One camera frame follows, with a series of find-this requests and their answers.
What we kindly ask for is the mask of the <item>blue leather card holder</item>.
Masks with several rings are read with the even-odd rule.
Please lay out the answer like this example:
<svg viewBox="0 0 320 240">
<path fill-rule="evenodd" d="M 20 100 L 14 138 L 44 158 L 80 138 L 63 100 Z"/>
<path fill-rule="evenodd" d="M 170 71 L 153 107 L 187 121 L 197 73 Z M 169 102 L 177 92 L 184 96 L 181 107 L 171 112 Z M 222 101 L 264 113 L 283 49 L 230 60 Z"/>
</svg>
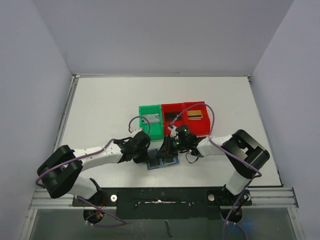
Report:
<svg viewBox="0 0 320 240">
<path fill-rule="evenodd" d="M 158 153 L 158 150 L 158 148 L 148 150 L 149 161 L 146 163 L 146 166 L 149 171 L 171 167 L 179 164 L 179 158 L 177 156 L 157 158 L 156 154 Z"/>
</svg>

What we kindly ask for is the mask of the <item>red plastic bin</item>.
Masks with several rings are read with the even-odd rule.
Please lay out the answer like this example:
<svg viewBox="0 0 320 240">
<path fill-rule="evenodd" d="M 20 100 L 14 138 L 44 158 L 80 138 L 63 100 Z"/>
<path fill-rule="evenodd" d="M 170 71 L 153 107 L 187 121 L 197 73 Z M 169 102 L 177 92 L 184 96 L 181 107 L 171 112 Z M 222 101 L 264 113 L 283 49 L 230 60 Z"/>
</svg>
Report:
<svg viewBox="0 0 320 240">
<path fill-rule="evenodd" d="M 184 102 L 183 106 L 186 114 L 186 125 L 196 136 L 208 135 L 211 127 L 211 120 L 208 115 L 204 101 Z"/>
<path fill-rule="evenodd" d="M 168 103 L 161 105 L 164 135 L 169 136 L 169 124 L 184 110 L 183 103 Z"/>
</svg>

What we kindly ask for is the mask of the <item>silver VIP card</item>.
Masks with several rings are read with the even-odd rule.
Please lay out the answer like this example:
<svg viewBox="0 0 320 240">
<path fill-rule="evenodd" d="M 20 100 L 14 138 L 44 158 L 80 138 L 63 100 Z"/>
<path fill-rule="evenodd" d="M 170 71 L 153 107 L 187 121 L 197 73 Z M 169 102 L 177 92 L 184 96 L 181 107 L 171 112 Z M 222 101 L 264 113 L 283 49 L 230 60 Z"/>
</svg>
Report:
<svg viewBox="0 0 320 240">
<path fill-rule="evenodd" d="M 145 115 L 142 115 L 142 120 L 141 121 L 142 121 L 143 124 L 159 123 L 160 122 L 160 115 L 158 113 L 145 114 Z"/>
</svg>

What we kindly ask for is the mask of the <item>green plastic bin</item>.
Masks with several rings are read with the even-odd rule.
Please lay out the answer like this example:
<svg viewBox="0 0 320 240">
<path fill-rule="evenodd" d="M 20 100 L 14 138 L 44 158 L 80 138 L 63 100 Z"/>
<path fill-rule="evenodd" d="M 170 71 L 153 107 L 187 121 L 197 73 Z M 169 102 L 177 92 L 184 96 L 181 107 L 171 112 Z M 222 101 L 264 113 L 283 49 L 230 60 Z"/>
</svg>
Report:
<svg viewBox="0 0 320 240">
<path fill-rule="evenodd" d="M 142 105 L 138 107 L 139 126 L 148 133 L 152 141 L 162 140 L 164 138 L 164 122 L 162 108 L 157 105 Z"/>
</svg>

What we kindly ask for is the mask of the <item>dark grey card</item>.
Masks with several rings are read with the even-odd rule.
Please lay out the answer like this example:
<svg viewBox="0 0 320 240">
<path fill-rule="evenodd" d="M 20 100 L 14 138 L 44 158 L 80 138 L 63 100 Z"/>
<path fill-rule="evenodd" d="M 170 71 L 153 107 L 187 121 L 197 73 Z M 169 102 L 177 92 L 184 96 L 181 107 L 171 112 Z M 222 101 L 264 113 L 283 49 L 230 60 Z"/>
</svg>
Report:
<svg viewBox="0 0 320 240">
<path fill-rule="evenodd" d="M 148 166 L 149 166 L 150 169 L 156 168 L 160 164 L 159 159 L 156 157 L 157 152 L 158 151 L 156 149 L 153 149 L 153 150 L 148 152 L 148 155 L 149 155 Z"/>
</svg>

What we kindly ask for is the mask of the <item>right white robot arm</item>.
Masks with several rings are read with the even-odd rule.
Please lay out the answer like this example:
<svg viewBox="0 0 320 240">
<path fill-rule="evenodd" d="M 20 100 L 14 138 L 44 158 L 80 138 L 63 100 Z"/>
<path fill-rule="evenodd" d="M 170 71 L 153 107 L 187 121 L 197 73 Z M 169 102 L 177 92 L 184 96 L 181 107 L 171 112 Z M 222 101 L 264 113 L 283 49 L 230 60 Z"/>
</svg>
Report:
<svg viewBox="0 0 320 240">
<path fill-rule="evenodd" d="M 225 154 L 234 167 L 234 173 L 225 188 L 239 195 L 249 183 L 262 176 L 260 169 L 270 159 L 269 152 L 243 129 L 223 137 L 196 136 L 187 125 L 174 129 L 165 137 L 156 157 L 173 158 L 189 153 L 196 158 Z"/>
</svg>

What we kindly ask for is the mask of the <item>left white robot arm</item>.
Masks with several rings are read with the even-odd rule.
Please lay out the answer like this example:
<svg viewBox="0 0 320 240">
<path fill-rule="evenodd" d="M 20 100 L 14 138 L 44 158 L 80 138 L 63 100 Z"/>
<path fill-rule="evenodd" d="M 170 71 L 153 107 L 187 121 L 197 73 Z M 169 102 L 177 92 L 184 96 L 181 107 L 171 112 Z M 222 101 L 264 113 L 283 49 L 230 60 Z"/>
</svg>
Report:
<svg viewBox="0 0 320 240">
<path fill-rule="evenodd" d="M 92 177 L 81 177 L 82 172 L 106 164 L 144 163 L 149 159 L 150 143 L 149 135 L 138 129 L 103 146 L 71 149 L 62 145 L 37 169 L 35 184 L 44 187 L 52 199 L 71 194 L 88 200 L 98 194 L 100 186 Z"/>
</svg>

